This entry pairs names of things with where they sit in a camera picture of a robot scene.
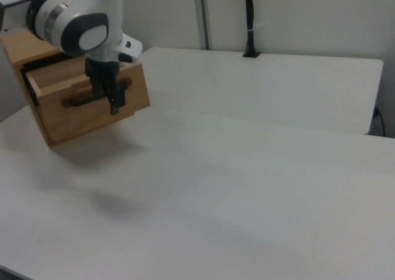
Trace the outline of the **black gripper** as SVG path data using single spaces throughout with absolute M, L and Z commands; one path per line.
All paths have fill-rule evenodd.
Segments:
M 119 108 L 126 103 L 125 90 L 127 83 L 125 81 L 118 84 L 114 79 L 119 74 L 120 62 L 100 62 L 89 57 L 85 60 L 85 74 L 91 79 L 92 94 L 103 94 L 103 81 L 109 80 L 106 84 L 106 96 L 110 104 L 110 114 L 119 113 Z

